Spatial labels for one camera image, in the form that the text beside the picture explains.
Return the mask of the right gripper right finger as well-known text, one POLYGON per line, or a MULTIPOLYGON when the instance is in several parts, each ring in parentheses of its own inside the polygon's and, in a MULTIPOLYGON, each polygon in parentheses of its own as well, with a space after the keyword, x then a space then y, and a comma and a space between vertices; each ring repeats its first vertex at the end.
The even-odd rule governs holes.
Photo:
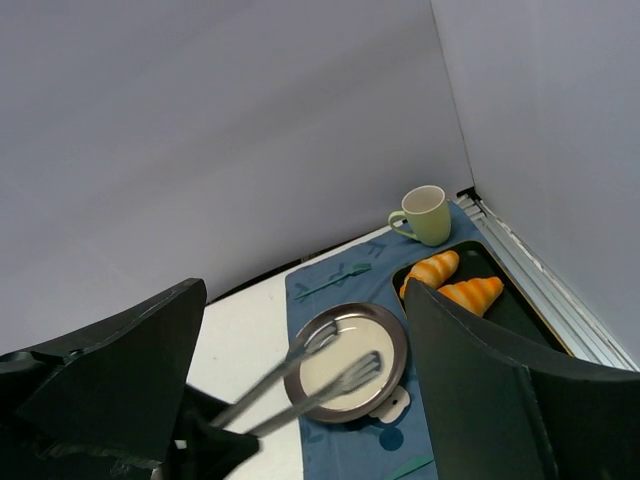
POLYGON ((411 281, 411 349, 442 479, 635 479, 639 375, 581 360, 411 281))

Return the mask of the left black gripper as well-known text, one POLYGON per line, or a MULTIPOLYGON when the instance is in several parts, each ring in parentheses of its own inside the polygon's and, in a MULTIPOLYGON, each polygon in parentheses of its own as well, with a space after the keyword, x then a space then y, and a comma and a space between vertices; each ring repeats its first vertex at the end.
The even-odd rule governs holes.
POLYGON ((257 437, 238 434, 211 421, 228 403, 186 385, 164 463, 152 479, 226 479, 260 451, 257 437))

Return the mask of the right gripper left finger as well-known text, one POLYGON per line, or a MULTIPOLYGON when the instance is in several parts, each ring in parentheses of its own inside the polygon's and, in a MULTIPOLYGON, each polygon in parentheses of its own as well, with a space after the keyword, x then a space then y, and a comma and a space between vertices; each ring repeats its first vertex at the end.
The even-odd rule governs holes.
POLYGON ((111 317, 2 355, 2 426, 64 450, 161 462, 206 297, 204 281, 190 278, 111 317))

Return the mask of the metal tongs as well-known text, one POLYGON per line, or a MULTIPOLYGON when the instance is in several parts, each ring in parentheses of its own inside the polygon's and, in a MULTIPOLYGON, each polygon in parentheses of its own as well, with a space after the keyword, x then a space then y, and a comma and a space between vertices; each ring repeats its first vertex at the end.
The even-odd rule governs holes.
POLYGON ((237 420, 279 380, 298 375, 304 398, 248 430, 249 435, 265 437, 335 398, 349 395, 381 376, 383 357, 369 350, 358 357, 336 352, 343 330, 330 320, 293 345, 285 357, 246 391, 235 403, 215 417, 210 425, 223 428, 237 420))

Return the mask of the round metal plate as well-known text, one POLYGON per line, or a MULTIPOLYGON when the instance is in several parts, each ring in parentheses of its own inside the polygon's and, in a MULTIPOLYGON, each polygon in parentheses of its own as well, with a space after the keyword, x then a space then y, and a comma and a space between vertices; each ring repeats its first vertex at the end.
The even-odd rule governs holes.
POLYGON ((289 400, 298 403, 327 385, 348 366, 373 351, 380 357, 375 377, 356 390, 311 409, 305 417, 321 423, 347 423, 381 406, 394 392, 408 360, 408 340, 400 320, 373 303, 346 303, 331 307, 295 327, 292 345, 334 320, 338 338, 320 353, 287 375, 284 387, 289 400))

